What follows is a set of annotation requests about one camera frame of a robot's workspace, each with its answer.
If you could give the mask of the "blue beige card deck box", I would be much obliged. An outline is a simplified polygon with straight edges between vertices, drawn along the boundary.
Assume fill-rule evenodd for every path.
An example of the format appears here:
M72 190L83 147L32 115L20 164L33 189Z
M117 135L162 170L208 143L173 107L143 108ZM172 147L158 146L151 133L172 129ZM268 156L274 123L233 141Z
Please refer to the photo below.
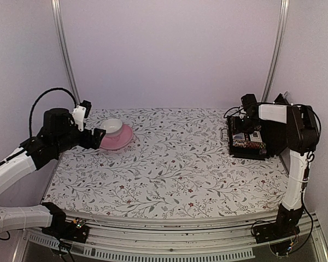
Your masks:
M244 134L244 133L234 134L232 136L232 138L233 138L233 140L242 140L242 141L248 141L249 140L248 134Z

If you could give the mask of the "black poker set case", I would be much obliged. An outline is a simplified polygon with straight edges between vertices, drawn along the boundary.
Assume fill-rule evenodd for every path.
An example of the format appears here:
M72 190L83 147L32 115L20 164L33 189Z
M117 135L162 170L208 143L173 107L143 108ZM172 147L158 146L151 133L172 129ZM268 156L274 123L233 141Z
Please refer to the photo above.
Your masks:
M244 116L247 113L243 110L242 106L236 107L236 112L225 113L224 118L227 119L227 135L229 154L235 158L265 160L269 157L280 155L286 148L286 124L270 120L260 120L259 131L262 138L260 146L267 149L265 156L259 155L259 150L242 150L241 148L235 148L232 144L234 134L238 134L237 131L237 117L239 115Z

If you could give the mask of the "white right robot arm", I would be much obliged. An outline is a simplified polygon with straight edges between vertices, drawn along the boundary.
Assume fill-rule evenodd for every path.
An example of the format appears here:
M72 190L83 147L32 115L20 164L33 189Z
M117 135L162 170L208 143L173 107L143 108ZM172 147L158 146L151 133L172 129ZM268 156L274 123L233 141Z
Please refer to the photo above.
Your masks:
M253 232L261 237L283 238L298 233L298 222L306 211L304 194L309 180L309 167L319 142L321 124L309 105L243 102L243 118L229 125L230 136L251 134L261 122L271 123L262 129L272 141L283 143L290 151L289 180L279 205L276 221L269 226L257 226Z

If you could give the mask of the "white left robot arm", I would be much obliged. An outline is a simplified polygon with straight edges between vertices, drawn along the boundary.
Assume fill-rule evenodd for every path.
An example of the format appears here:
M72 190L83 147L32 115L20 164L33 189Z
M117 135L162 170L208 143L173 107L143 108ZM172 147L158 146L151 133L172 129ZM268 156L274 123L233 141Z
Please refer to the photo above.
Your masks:
M0 162L0 195L23 177L40 170L60 154L80 146L98 149L106 130L86 129L84 118L89 109L78 105L73 112L53 108L44 113L43 126L37 136L22 142ZM30 207L0 207L0 233L40 227L60 239L70 233L66 214L53 203Z

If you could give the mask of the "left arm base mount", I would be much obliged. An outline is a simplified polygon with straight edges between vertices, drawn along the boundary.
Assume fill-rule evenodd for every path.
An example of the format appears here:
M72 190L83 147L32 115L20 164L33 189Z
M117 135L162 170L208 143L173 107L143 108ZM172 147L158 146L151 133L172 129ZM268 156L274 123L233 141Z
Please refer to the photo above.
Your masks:
M66 214L53 203L42 203L52 215L51 225L42 228L42 233L53 236L60 240L70 240L78 243L86 243L90 227L85 225L85 221L76 218L72 222L66 221Z

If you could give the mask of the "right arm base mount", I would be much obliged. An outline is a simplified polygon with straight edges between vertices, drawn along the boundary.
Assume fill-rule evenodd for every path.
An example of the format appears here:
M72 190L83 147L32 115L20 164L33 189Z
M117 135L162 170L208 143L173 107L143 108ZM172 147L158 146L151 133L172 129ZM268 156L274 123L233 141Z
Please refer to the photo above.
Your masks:
M255 237L256 243L270 242L295 236L300 233L298 222L303 214L303 208L298 210L287 210L279 208L276 221L262 225L253 225L251 234Z

